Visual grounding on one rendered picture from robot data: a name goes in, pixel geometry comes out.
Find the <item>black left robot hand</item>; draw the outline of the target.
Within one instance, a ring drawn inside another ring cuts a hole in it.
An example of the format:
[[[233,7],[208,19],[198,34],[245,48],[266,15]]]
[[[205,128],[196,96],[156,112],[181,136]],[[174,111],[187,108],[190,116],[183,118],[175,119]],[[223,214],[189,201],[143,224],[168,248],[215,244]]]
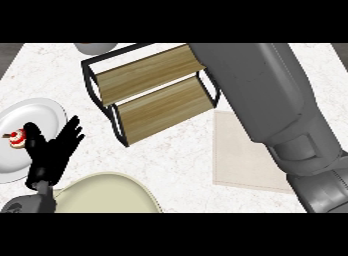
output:
[[[32,122],[23,125],[23,130],[26,134],[25,149],[32,160],[25,185],[35,190],[41,181],[46,181],[50,186],[57,184],[69,158],[85,135],[81,133],[78,116],[71,118],[57,137],[51,140],[46,140],[41,130]]]

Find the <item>black wooden tiered shelf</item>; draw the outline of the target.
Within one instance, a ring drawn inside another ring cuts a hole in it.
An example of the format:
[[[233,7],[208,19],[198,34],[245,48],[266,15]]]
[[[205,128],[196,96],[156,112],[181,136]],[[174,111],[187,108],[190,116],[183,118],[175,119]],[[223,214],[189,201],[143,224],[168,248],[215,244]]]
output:
[[[81,62],[90,98],[112,123],[122,145],[141,141],[217,107],[221,90],[183,44],[97,73],[91,65],[147,45],[136,43]]]

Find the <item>beige placemat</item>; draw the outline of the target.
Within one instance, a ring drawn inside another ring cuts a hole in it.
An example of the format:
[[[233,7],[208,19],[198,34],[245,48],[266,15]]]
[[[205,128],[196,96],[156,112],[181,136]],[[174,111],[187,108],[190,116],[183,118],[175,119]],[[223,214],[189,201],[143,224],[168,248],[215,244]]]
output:
[[[267,148],[254,143],[232,112],[214,112],[212,181],[217,185],[292,194]]]

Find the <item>white round plate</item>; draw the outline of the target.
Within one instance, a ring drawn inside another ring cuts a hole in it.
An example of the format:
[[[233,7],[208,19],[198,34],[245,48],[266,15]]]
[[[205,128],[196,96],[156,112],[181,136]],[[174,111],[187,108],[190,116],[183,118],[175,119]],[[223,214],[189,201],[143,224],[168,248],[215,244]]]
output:
[[[0,183],[22,179],[28,174],[31,157],[25,150],[23,125],[32,122],[46,137],[53,139],[68,118],[60,104],[46,98],[23,100],[0,113]]]

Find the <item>red white cupcake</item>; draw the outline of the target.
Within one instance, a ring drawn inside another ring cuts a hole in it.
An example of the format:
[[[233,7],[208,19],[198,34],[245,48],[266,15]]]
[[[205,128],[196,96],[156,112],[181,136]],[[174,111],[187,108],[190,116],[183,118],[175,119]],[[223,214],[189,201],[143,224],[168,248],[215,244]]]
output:
[[[14,149],[22,149],[25,147],[25,130],[17,129],[14,132],[4,134],[3,137],[9,140],[9,145]]]

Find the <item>cream round plate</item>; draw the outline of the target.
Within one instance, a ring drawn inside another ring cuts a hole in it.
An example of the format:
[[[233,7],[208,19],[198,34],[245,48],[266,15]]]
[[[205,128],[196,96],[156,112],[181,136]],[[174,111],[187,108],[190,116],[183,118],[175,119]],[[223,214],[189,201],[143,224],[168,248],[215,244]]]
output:
[[[113,172],[88,175],[54,191],[57,213],[161,213],[158,201],[141,183]]]

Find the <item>grey round bowl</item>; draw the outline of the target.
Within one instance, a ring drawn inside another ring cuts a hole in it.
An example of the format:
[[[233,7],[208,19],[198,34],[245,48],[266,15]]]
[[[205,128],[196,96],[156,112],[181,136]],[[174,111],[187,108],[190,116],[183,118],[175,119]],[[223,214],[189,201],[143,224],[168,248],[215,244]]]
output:
[[[108,53],[115,46],[116,43],[75,43],[78,51],[91,56]]]

